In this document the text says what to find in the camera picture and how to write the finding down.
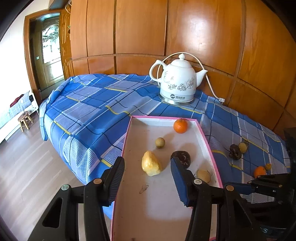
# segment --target electric kettle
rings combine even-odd
[[[152,71],[157,65],[162,65],[161,78],[153,77]],[[160,83],[160,98],[170,104],[188,105],[194,101],[196,87],[198,87],[207,70],[195,72],[191,64],[180,54],[170,64],[157,60],[150,68],[149,75],[152,80]]]

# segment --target yellow fruit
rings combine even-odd
[[[211,181],[211,174],[207,170],[198,169],[196,172],[196,177],[206,183],[209,183]]]
[[[265,170],[266,170],[266,171],[270,171],[270,170],[271,170],[271,164],[270,164],[270,163],[267,163],[267,164],[265,165]]]
[[[182,134],[182,133],[185,133],[187,131],[188,124],[187,124],[187,121],[184,120],[184,119],[177,119],[174,122],[173,127],[174,127],[175,132]]]
[[[163,139],[162,137],[158,137],[155,140],[155,145],[157,148],[163,148],[165,146],[165,139]]]
[[[160,174],[163,170],[161,164],[152,151],[146,151],[142,158],[142,169],[148,176]]]
[[[239,150],[241,151],[241,153],[245,153],[248,149],[248,146],[246,145],[246,143],[241,142],[239,143]]]

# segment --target teapot handle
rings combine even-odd
[[[157,60],[157,61],[155,61],[155,63],[151,66],[151,68],[150,68],[150,70],[149,70],[149,76],[150,76],[150,78],[151,78],[152,80],[161,83],[161,78],[158,78],[158,79],[154,78],[154,77],[153,77],[153,73],[152,73],[152,71],[153,71],[153,69],[155,68],[155,66],[156,66],[156,65],[159,65],[159,64],[162,65],[162,66],[163,66],[163,70],[165,70],[165,68],[166,68],[167,65],[166,65],[164,62],[162,62],[162,61],[160,61],[160,60]]]

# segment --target white tray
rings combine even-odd
[[[125,171],[114,203],[112,241],[185,240],[192,209],[180,201],[174,183],[170,170],[170,156],[174,151],[187,151],[191,156],[188,169],[193,174],[200,168],[208,170],[209,185],[222,187],[215,160],[198,122],[186,119],[187,132],[178,134],[173,129],[176,119],[132,116],[123,147]],[[156,148],[158,137],[165,139],[164,148]],[[152,177],[141,168],[147,150],[155,153],[163,167],[160,174]],[[213,205],[211,239],[216,235],[216,213],[216,205]]]

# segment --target white wall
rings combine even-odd
[[[0,42],[0,112],[31,89],[25,62],[25,16],[47,9],[49,0],[34,0],[18,15]]]

